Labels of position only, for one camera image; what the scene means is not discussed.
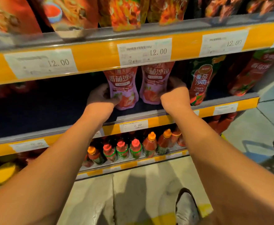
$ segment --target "person's right hand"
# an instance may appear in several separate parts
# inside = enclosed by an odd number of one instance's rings
[[[189,91],[186,84],[174,76],[169,77],[168,84],[173,89],[161,95],[162,106],[166,112],[173,116],[178,110],[191,109]]]

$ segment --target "orange bottle cap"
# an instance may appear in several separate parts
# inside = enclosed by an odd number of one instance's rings
[[[171,130],[170,129],[165,130],[163,135],[164,135],[165,138],[171,137]]]
[[[134,139],[133,141],[132,141],[132,146],[133,147],[138,147],[140,145],[140,141],[138,140],[138,139]]]
[[[123,147],[126,143],[123,140],[117,142],[118,147]]]
[[[103,149],[105,151],[109,151],[111,148],[112,148],[112,146],[110,144],[104,144],[104,146],[103,146]]]
[[[147,137],[150,141],[154,141],[156,139],[156,135],[154,132],[151,132],[150,134],[148,134]]]
[[[93,154],[95,154],[95,152],[96,152],[96,148],[95,147],[93,147],[93,146],[89,146],[89,148],[88,148],[88,153],[90,154],[90,155],[93,155]]]

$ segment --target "supermarket shelf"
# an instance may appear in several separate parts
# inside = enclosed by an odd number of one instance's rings
[[[135,168],[138,166],[149,165],[152,163],[157,163],[161,161],[166,161],[170,159],[180,158],[183,156],[189,155],[188,150],[184,147],[180,147],[179,145],[175,145],[169,153],[165,155],[154,155],[152,158],[146,158],[143,154],[139,159],[133,159],[130,154],[128,159],[121,160],[118,159],[116,162],[106,161],[103,165],[93,165],[90,168],[81,167],[79,174],[76,180],[81,180],[93,176],[104,175],[109,173],[114,173],[120,170]]]
[[[232,112],[230,109],[231,104],[237,105],[236,111],[246,110],[255,108],[258,104],[259,96],[255,92],[247,93],[242,97],[238,96],[228,96],[222,97],[217,99],[211,99],[207,101],[203,101],[199,106],[192,107],[195,113],[199,115],[199,117],[208,117],[213,116],[215,108],[219,108],[222,106],[225,108],[223,113],[230,113]],[[104,123],[102,127],[100,136],[108,136],[114,135],[121,132],[129,132],[132,131],[131,129],[124,129],[123,125],[131,124],[134,125],[136,121],[145,121],[147,123],[146,127],[144,128],[151,128],[156,126],[168,125],[173,123],[173,120],[170,115],[168,115],[165,110],[160,109],[161,105],[148,105],[143,103],[142,101],[137,102],[134,109],[128,109],[124,111],[122,116],[120,111],[114,110],[111,117],[109,118],[108,122]],[[1,137],[0,138],[0,156],[14,154],[17,152],[22,151],[30,151],[37,148],[52,146],[58,138],[64,133],[71,125],[52,128],[47,130],[23,133],[15,136],[8,136],[8,137]],[[35,147],[35,141],[38,141],[38,147]],[[24,143],[23,147],[17,149],[15,151],[11,144],[20,144]]]
[[[88,30],[88,36],[79,41],[62,40],[56,33],[43,34],[39,39],[22,44],[6,45],[0,41],[0,84],[32,79],[44,79],[61,75],[94,72],[120,67],[117,45],[148,40],[172,38],[170,60],[183,60],[199,56],[202,36],[205,34],[232,32],[248,29],[248,37],[242,51],[270,47],[274,44],[274,12],[263,16],[246,14],[228,17],[223,22],[219,18],[201,18],[159,26],[145,24],[140,30],[113,32],[112,28]],[[71,49],[77,71],[59,74],[26,75],[16,77],[4,58],[4,54],[30,51],[52,51]]]

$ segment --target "snack bag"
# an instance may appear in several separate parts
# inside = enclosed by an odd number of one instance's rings
[[[150,0],[98,0],[99,24],[114,31],[139,29],[145,23]]]
[[[274,11],[274,0],[251,0],[247,4],[246,11],[260,15]]]
[[[237,14],[243,0],[206,0],[205,17],[224,17]]]
[[[147,20],[161,25],[182,21],[189,0],[150,0]]]
[[[129,67],[104,71],[110,86],[111,98],[119,97],[121,99],[120,103],[115,106],[119,110],[133,108],[139,100],[135,85],[137,68]]]
[[[18,44],[17,35],[41,35],[41,29],[26,0],[0,0],[0,40]]]
[[[201,104],[206,96],[207,87],[224,59],[225,55],[202,57],[190,61],[192,70],[189,75],[188,88],[192,106]]]
[[[140,98],[149,104],[160,104],[159,94],[166,91],[167,80],[174,61],[144,65],[142,68],[142,85]]]
[[[83,37],[84,29],[97,28],[97,0],[43,0],[42,7],[62,38]]]
[[[274,64],[274,48],[257,50],[246,67],[229,83],[228,90],[232,95],[242,96],[255,83],[262,78],[264,73]],[[227,74],[233,74],[233,64]]]

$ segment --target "foot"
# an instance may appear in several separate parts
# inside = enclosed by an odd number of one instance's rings
[[[200,220],[199,211],[190,190],[180,190],[176,200],[176,224],[196,225]]]

